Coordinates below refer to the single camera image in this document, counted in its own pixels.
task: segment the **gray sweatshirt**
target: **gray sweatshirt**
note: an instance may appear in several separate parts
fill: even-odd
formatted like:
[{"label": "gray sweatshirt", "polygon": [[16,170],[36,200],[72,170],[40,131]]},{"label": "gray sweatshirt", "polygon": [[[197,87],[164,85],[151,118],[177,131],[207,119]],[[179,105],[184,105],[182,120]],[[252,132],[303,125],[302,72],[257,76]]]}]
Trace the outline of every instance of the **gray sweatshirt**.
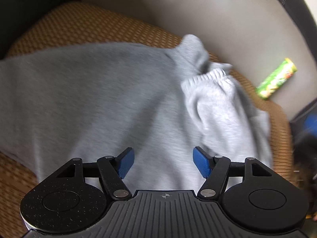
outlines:
[{"label": "gray sweatshirt", "polygon": [[[42,181],[73,157],[94,162],[133,147],[124,179],[132,193],[197,192],[195,146],[270,166],[268,115],[226,76],[229,67],[210,63],[193,35],[175,49],[85,44],[1,61],[0,151]],[[213,77],[192,78],[205,72]]]}]

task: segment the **woven wicker seat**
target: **woven wicker seat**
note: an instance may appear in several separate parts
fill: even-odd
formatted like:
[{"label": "woven wicker seat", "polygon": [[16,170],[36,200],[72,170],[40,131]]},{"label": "woven wicker seat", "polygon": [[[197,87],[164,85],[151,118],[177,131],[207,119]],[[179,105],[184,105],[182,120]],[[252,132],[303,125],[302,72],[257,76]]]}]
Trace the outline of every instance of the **woven wicker seat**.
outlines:
[{"label": "woven wicker seat", "polygon": [[[81,2],[72,2],[54,9],[39,20],[12,45],[7,56],[87,42],[124,41],[173,48],[180,40],[180,37],[142,21]],[[212,53],[210,60],[219,61]],[[241,83],[254,104],[269,112],[274,170],[290,180],[291,135],[286,116],[275,103],[260,99],[245,77],[235,70],[231,74]],[[36,178],[30,170],[0,153],[0,234],[4,238],[17,238],[26,232],[19,214],[19,204],[25,193],[35,185]]]}]

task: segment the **blue object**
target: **blue object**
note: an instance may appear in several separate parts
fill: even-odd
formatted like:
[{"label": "blue object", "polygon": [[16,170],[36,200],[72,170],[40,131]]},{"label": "blue object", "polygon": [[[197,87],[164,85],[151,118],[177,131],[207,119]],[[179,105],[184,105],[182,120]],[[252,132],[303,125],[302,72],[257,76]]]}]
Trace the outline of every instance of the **blue object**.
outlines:
[{"label": "blue object", "polygon": [[120,163],[119,163],[117,173],[121,179],[124,179],[124,177],[130,170],[133,163],[134,163],[134,150],[130,149],[127,152],[127,154],[120,160]]},{"label": "blue object", "polygon": [[211,169],[209,168],[209,161],[208,158],[197,148],[193,149],[193,161],[199,172],[201,173],[202,177],[207,178],[211,173]]},{"label": "blue object", "polygon": [[317,114],[308,115],[304,126],[307,132],[317,137]]}]

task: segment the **ribbed black plate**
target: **ribbed black plate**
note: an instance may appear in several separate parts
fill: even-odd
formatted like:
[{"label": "ribbed black plate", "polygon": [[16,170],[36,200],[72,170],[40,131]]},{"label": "ribbed black plate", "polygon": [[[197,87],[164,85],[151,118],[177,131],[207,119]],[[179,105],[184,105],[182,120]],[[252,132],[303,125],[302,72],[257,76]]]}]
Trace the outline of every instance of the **ribbed black plate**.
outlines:
[{"label": "ribbed black plate", "polygon": [[[24,238],[268,238],[233,224],[215,202],[199,201],[192,191],[139,191],[114,202],[97,224],[68,235],[28,232]],[[304,238],[299,230],[276,238]]]}]

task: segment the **circular button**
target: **circular button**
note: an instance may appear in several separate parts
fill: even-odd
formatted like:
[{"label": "circular button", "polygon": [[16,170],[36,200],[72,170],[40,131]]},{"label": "circular button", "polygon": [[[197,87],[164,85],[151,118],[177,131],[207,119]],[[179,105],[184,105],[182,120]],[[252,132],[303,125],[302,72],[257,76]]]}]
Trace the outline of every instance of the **circular button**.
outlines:
[{"label": "circular button", "polygon": [[126,190],[116,190],[114,191],[114,196],[117,198],[124,198],[129,195],[129,192]]},{"label": "circular button", "polygon": [[43,199],[43,205],[51,211],[67,211],[79,203],[79,196],[72,191],[54,191],[46,195]]},{"label": "circular button", "polygon": [[267,210],[280,208],[286,203],[286,198],[282,193],[270,189],[252,192],[249,200],[253,206]]},{"label": "circular button", "polygon": [[200,194],[204,197],[213,197],[216,195],[216,192],[211,189],[205,189],[205,190],[202,190]]}]

